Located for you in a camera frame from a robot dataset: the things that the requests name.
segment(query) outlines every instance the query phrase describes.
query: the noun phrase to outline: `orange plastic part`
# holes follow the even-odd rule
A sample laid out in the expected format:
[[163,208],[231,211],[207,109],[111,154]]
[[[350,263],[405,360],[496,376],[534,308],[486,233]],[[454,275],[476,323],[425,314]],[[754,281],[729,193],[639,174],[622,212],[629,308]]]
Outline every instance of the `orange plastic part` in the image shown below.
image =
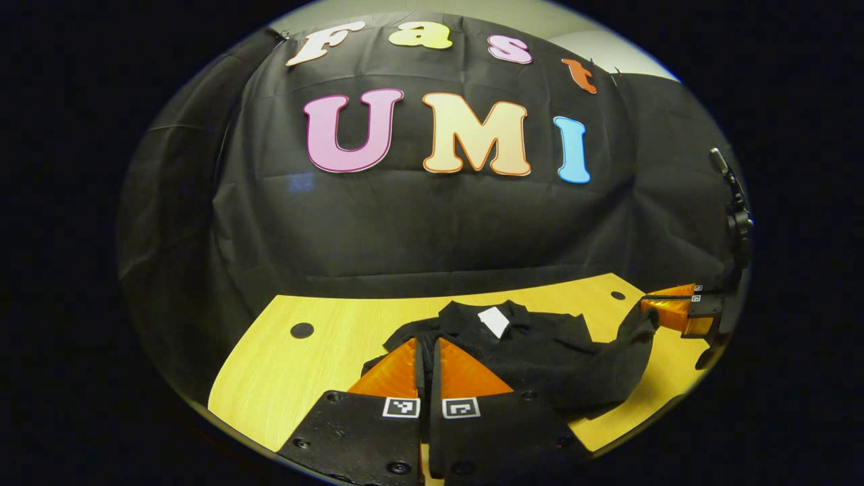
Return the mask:
[[348,389],[349,393],[400,399],[417,398],[417,339],[411,338],[384,357]]
[[683,333],[686,336],[705,336],[711,330],[712,324],[714,324],[713,317],[694,317],[687,320],[687,327]]
[[[678,287],[672,287],[670,289],[663,289],[661,291],[651,292],[647,295],[692,296],[694,292],[696,292],[696,284],[689,284],[679,285]],[[684,332],[687,329],[687,314],[690,312],[689,300],[645,299],[642,301],[639,308],[643,312],[649,309],[657,309],[660,317],[659,323],[665,328],[674,329],[679,332]]]
[[489,368],[446,339],[441,344],[441,398],[483,397],[513,391]]

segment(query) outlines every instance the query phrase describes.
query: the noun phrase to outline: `pink letter u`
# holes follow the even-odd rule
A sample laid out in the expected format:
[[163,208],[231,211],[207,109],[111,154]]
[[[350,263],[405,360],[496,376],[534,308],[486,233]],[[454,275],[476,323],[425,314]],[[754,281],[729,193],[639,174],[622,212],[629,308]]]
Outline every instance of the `pink letter u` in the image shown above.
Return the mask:
[[347,106],[347,96],[326,96],[308,102],[303,112],[309,115],[309,159],[327,172],[359,172],[381,162],[390,149],[393,106],[403,96],[397,89],[376,89],[360,96],[360,101],[369,106],[369,131],[365,145],[357,150],[342,150],[336,140],[339,112]]

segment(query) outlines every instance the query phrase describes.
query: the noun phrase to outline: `blue letter i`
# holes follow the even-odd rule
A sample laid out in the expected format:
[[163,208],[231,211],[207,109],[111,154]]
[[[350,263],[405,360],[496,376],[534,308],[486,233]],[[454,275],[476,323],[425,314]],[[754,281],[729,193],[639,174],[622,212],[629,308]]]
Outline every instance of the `blue letter i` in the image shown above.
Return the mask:
[[585,169],[585,147],[582,145],[585,125],[567,117],[555,117],[552,123],[561,129],[564,143],[564,165],[558,170],[558,176],[577,184],[590,181],[591,175]]

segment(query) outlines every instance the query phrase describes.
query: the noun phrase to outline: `letter m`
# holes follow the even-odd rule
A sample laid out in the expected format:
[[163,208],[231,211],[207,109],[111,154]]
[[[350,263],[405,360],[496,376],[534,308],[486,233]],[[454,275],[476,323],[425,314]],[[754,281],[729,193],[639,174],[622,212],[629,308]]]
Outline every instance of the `letter m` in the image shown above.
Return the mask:
[[492,170],[505,176],[527,176],[531,166],[525,160],[522,121],[528,115],[523,106],[506,101],[496,103],[483,123],[465,99],[452,93],[429,93],[423,103],[432,107],[435,119],[432,155],[423,161],[429,172],[458,172],[464,165],[456,156],[456,140],[474,170],[486,163],[492,147],[498,152],[489,163]]

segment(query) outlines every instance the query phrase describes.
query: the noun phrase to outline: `black fabric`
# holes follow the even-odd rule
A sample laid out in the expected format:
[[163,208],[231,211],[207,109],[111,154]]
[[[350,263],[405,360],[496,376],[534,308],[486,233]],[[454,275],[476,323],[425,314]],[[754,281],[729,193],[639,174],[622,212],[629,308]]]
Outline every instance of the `black fabric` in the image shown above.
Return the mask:
[[[423,12],[357,17],[315,61],[286,67],[303,26],[265,30],[205,67],[168,103],[129,169],[118,216],[119,272],[144,347],[200,403],[233,346],[275,295],[427,297],[554,284],[614,272],[644,291],[728,269],[728,194],[708,150],[720,130],[680,84],[615,74],[498,24]],[[402,22],[447,25],[449,49],[388,42]],[[487,37],[516,37],[533,62],[489,55]],[[561,58],[588,67],[583,92]],[[392,144],[359,173],[317,169],[306,149],[313,99],[344,94],[339,142],[366,140],[371,89],[398,88]],[[483,118],[524,106],[526,177],[431,174],[431,92],[457,93]],[[579,120],[588,184],[557,175],[555,116]],[[457,145],[457,155],[464,157]]]
[[118,210],[119,273],[132,322],[172,386],[201,404],[257,315],[225,271],[211,200],[231,112],[276,44],[275,31],[257,32],[170,100],[132,159]]
[[[594,342],[582,315],[529,312],[510,300],[494,307],[510,322],[500,339],[478,317],[491,306],[451,302],[438,317],[400,327],[384,348],[391,352],[416,338],[429,389],[435,341],[442,337],[510,387],[542,391],[562,412],[588,412],[630,396],[642,379],[658,326],[657,312],[640,313],[637,304],[618,327],[613,341]],[[383,358],[365,363],[362,374]]]
[[[678,83],[634,76],[620,93],[618,81],[591,67],[599,92],[588,95],[561,59],[590,67],[588,60],[514,29],[422,12],[356,20],[366,27],[314,61],[285,67],[306,34],[332,26],[308,26],[281,44],[252,76],[228,133],[213,229],[252,309],[275,294],[459,295],[605,272],[654,290],[723,272],[728,190],[707,154],[727,144]],[[388,41],[400,23],[419,20],[447,25],[454,45]],[[490,56],[492,34],[525,41],[533,62]],[[347,96],[339,142],[354,149],[367,137],[368,108],[359,98],[384,87],[404,91],[384,160],[359,173],[317,169],[307,154],[303,107]],[[481,119],[498,101],[525,106],[530,175],[499,176],[488,165],[475,173],[467,163],[457,174],[424,170],[433,116],[422,96],[432,92],[461,95]],[[558,176],[555,116],[587,127],[590,183]],[[461,147],[457,154],[464,159]]]

